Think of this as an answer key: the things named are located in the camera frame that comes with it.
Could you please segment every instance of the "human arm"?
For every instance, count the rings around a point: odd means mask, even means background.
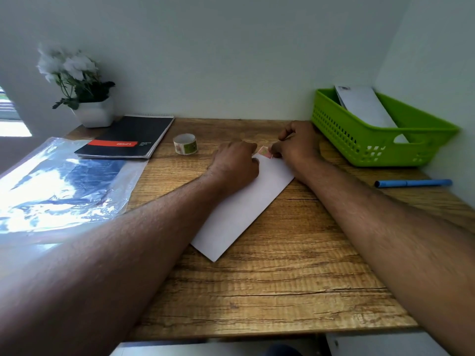
[[[312,189],[396,299],[448,350],[475,354],[475,236],[325,161],[309,122],[292,122],[279,139],[272,152]]]
[[[198,179],[0,281],[0,355],[109,355],[211,211],[254,180],[256,144],[223,144]]]

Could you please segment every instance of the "sticker roll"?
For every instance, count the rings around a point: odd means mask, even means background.
[[[193,134],[181,134],[173,138],[175,152],[179,155],[193,155],[198,151],[196,137]]]

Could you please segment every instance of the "black notebook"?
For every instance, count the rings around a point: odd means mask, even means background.
[[[75,152],[93,158],[150,158],[174,116],[124,116]]]

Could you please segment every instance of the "green basket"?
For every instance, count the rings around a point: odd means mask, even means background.
[[[318,89],[312,122],[354,166],[421,166],[459,128],[381,93],[376,93],[398,128],[368,125],[340,106],[335,89]],[[409,143],[395,143],[404,134]]]

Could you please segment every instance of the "marker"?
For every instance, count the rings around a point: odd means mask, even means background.
[[[410,186],[451,186],[452,180],[381,180],[374,183],[375,187],[410,187]]]

